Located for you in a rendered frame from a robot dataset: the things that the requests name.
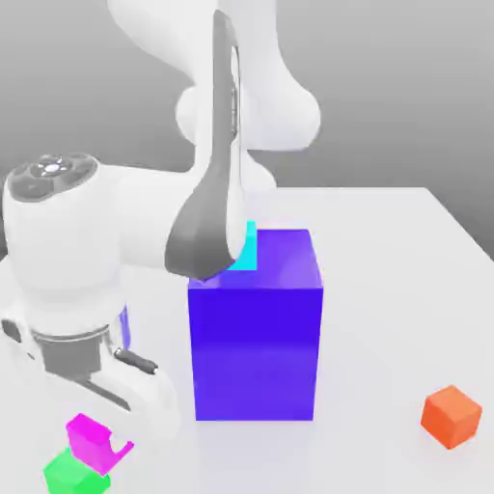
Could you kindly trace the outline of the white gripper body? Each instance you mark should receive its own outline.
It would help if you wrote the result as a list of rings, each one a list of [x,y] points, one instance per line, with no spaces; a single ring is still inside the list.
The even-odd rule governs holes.
[[[49,364],[46,371],[79,392],[78,408],[123,439],[161,450],[179,429],[173,382],[155,362],[140,356],[102,356],[92,368]]]

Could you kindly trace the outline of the small magenta cube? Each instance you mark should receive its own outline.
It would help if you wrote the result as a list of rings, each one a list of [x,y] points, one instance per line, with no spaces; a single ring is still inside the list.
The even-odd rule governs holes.
[[[89,416],[78,413],[66,424],[71,453],[86,466],[105,476],[134,448],[126,441],[115,451],[112,446],[113,431]]]

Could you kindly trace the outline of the small green cube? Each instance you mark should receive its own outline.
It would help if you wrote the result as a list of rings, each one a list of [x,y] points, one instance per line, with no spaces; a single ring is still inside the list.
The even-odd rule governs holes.
[[[70,448],[47,463],[43,475],[49,494],[103,494],[111,485],[109,475],[102,476],[92,470]]]

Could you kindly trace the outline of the small cyan cube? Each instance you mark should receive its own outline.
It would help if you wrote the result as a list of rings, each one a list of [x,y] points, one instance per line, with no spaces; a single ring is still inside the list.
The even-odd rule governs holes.
[[[255,271],[258,268],[258,229],[255,221],[247,222],[243,249],[229,271]]]

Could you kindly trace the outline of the small orange cube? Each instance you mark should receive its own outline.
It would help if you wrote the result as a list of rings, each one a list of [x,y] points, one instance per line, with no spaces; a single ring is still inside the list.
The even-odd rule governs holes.
[[[425,398],[421,426],[451,450],[475,436],[482,406],[454,385]]]

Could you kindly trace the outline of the large blue box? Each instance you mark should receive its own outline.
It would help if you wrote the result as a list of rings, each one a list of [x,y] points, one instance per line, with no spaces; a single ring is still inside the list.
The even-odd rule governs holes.
[[[197,420],[311,420],[322,305],[307,230],[260,230],[257,269],[190,281]]]

